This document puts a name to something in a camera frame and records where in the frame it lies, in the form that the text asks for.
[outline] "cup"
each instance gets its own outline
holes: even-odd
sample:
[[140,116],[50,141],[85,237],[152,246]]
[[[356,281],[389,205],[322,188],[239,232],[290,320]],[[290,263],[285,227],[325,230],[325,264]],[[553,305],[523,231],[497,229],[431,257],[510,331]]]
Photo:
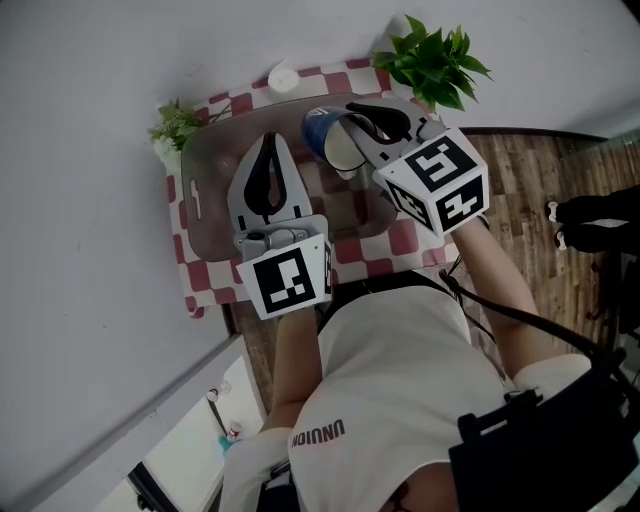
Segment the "cup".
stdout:
[[366,160],[340,124],[348,117],[358,114],[342,107],[314,108],[302,120],[302,135],[311,150],[331,167],[341,173],[355,171]]

